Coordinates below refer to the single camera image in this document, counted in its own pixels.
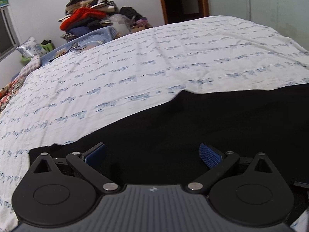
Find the silver screw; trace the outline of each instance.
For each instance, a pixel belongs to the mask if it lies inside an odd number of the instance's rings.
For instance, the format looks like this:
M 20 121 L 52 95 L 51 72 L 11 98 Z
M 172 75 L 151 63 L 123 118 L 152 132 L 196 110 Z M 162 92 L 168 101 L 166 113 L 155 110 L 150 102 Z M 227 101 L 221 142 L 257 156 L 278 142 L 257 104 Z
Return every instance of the silver screw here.
M 116 183 L 105 183 L 103 185 L 103 188 L 106 190 L 106 191 L 114 191 L 118 188 L 118 185 Z
M 188 184 L 188 188 L 191 190 L 200 190 L 203 188 L 203 185 L 199 182 L 191 182 Z

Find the gray ribbed panel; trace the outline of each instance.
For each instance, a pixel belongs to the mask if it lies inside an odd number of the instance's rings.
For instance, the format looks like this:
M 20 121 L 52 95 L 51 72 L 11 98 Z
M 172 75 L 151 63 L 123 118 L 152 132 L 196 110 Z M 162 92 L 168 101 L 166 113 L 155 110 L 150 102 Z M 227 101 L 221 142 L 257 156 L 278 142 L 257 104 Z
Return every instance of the gray ribbed panel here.
M 42 229 L 22 224 L 14 232 L 293 232 L 284 224 L 245 228 L 224 220 L 202 195 L 184 192 L 179 185 L 128 185 L 102 198 L 95 211 L 73 225 Z

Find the red clothing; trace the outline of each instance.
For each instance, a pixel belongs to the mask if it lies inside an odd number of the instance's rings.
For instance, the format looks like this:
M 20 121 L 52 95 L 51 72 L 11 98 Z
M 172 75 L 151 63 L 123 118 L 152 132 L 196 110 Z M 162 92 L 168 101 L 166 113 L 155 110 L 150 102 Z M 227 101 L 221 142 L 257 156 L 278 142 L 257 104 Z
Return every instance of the red clothing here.
M 69 19 L 65 20 L 61 25 L 60 29 L 62 31 L 65 31 L 67 28 L 69 28 L 73 23 L 79 22 L 87 17 L 95 17 L 98 19 L 102 19 L 106 17 L 106 13 L 103 11 L 99 11 L 97 9 L 91 9 L 91 8 L 79 8 L 75 11 L 75 13 L 69 17 Z

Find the blue textured pad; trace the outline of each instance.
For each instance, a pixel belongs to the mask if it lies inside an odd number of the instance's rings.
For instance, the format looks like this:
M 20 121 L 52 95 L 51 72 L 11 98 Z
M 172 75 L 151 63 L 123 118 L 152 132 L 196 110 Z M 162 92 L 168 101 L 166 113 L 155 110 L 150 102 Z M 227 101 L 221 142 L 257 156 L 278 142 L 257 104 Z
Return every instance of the blue textured pad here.
M 222 161 L 222 156 L 205 144 L 200 144 L 200 158 L 209 169 L 212 169 Z
M 91 167 L 98 166 L 106 157 L 105 144 L 99 146 L 85 158 L 85 163 Z

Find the window frame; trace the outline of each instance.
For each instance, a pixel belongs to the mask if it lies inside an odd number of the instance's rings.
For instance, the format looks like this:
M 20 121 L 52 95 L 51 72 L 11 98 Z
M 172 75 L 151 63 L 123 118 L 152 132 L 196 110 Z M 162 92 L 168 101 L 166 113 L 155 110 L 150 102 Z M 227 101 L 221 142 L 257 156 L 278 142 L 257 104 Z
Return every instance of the window frame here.
M 0 61 L 2 61 L 4 58 L 10 55 L 13 51 L 15 51 L 15 48 L 20 45 L 18 37 L 16 35 L 16 32 L 12 24 L 11 18 L 10 18 L 8 6 L 9 5 L 0 7 L 0 16 L 3 17 L 3 21 L 4 21 L 7 33 L 10 37 L 13 47 L 9 51 L 5 52 L 4 54 L 0 53 Z

